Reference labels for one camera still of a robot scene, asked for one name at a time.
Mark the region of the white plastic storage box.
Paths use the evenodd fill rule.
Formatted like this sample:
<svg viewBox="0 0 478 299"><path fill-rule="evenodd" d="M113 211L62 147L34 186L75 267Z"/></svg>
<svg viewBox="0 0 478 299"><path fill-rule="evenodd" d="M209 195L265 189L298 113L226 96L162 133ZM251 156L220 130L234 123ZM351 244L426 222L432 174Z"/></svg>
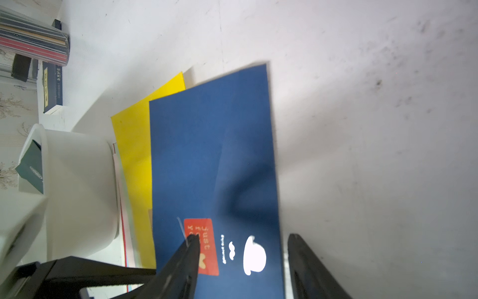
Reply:
<svg viewBox="0 0 478 299"><path fill-rule="evenodd" d="M25 262L89 257L107 248L119 231L115 166L102 138L46 130L35 124L22 148L40 144L47 201L42 228Z"/></svg>

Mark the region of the yellow envelope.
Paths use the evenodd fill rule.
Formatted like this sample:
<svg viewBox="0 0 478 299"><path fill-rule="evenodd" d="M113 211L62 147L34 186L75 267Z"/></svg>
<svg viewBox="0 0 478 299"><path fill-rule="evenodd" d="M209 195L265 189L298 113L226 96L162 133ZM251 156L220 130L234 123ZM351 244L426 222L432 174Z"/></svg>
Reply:
<svg viewBox="0 0 478 299"><path fill-rule="evenodd" d="M111 117L128 191L136 268L156 268L149 102L184 90L184 75L180 72L146 98Z"/></svg>

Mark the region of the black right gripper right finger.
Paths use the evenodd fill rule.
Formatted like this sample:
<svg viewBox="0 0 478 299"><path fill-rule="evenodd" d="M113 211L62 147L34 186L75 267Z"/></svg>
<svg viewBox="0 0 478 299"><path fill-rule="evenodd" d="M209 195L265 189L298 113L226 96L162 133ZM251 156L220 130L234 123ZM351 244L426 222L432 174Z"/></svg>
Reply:
<svg viewBox="0 0 478 299"><path fill-rule="evenodd" d="M351 299L299 234L288 238L288 261L296 299Z"/></svg>

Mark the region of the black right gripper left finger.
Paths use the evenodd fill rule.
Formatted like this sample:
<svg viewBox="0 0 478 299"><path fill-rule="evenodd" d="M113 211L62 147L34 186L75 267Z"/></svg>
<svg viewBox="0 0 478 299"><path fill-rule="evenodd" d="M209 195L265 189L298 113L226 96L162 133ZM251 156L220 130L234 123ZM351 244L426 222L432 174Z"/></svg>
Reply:
<svg viewBox="0 0 478 299"><path fill-rule="evenodd" d="M119 295L119 299L192 299L197 285L199 257L199 236L190 235L156 275L139 274L136 280L122 275L109 285L142 285Z"/></svg>

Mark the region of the dark blue envelope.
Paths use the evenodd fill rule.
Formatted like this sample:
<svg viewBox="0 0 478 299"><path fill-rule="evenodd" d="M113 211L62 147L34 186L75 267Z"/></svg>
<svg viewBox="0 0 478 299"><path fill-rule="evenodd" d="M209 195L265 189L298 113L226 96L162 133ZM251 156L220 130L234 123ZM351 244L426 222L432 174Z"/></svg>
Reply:
<svg viewBox="0 0 478 299"><path fill-rule="evenodd" d="M161 270L196 230L198 299L285 296L267 66L149 102L153 240Z"/></svg>

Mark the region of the dark green envelope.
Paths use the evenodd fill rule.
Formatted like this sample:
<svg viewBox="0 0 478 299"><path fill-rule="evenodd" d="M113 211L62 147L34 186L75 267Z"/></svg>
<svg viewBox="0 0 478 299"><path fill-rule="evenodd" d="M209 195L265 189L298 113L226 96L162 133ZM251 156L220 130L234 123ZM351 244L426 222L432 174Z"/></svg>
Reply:
<svg viewBox="0 0 478 299"><path fill-rule="evenodd" d="M32 139L21 156L16 167L18 174L18 190L32 194L44 194L44 178L42 167L42 148Z"/></svg>

